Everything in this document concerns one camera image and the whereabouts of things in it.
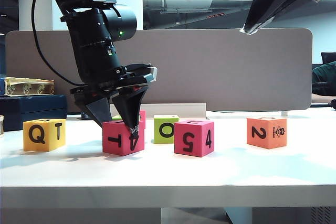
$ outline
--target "green cube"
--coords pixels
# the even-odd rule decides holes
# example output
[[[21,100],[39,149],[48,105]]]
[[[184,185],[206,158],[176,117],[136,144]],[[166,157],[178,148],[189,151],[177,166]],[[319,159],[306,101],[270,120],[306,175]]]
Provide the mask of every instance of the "green cube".
[[[112,117],[112,121],[122,120],[121,115],[115,115]]]
[[[173,144],[174,123],[178,120],[178,115],[155,115],[154,144]]]

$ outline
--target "person's arm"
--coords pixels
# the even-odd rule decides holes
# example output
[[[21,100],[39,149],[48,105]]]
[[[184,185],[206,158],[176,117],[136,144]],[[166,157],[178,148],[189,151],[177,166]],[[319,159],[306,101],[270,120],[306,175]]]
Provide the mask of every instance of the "person's arm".
[[[336,99],[336,97],[311,94],[311,103],[322,103],[322,102],[331,103],[331,100],[333,99]]]

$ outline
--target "yellow cube with letter q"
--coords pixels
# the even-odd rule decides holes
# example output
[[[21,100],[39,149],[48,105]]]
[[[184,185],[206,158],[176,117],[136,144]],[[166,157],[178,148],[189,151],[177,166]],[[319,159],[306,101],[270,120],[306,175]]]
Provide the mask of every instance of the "yellow cube with letter q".
[[[23,122],[23,149],[50,152],[65,145],[65,119]]]

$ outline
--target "ceiling light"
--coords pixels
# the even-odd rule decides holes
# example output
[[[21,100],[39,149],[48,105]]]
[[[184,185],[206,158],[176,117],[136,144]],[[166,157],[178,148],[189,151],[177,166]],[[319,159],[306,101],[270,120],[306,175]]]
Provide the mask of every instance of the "ceiling light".
[[[181,23],[181,16],[179,13],[176,13],[176,19],[175,19],[175,24],[180,24]]]

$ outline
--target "gray partition panel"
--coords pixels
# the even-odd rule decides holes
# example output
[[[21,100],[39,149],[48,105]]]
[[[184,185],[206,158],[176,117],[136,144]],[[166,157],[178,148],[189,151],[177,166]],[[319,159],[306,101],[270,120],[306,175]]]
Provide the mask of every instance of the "gray partition panel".
[[[68,31],[40,31],[52,66],[80,82]],[[208,110],[302,110],[311,102],[312,34],[307,29],[142,30],[116,43],[123,65],[151,63],[158,78],[144,103],[206,103]],[[7,75],[55,80],[56,93],[71,85],[41,61],[31,31],[6,36]]]

